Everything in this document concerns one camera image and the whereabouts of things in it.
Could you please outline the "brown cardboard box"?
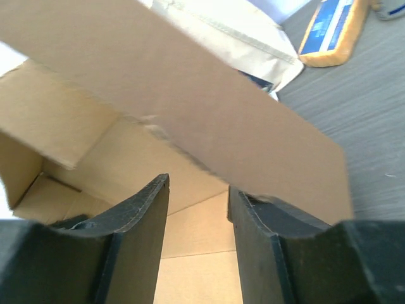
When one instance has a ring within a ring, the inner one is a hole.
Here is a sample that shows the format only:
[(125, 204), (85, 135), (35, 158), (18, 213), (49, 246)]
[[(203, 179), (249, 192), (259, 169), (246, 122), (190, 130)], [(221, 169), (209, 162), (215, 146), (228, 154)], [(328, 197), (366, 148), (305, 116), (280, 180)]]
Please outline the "brown cardboard box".
[(2, 1), (1, 179), (14, 214), (96, 215), (170, 176), (147, 303), (242, 303), (228, 186), (335, 224), (343, 149), (138, 1)]

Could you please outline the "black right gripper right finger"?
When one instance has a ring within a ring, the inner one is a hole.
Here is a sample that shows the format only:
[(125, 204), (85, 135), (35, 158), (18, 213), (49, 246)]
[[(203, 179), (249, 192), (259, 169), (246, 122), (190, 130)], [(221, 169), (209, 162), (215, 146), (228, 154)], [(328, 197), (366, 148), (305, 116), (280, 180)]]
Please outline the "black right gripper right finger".
[(278, 198), (228, 193), (244, 303), (403, 303), (404, 222), (334, 225)]

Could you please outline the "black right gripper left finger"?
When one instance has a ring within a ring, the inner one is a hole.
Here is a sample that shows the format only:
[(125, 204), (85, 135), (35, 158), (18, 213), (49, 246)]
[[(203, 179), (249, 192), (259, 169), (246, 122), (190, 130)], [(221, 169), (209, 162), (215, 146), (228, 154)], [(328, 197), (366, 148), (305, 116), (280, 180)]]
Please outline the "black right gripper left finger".
[(152, 303), (168, 174), (92, 218), (1, 221), (2, 303)]

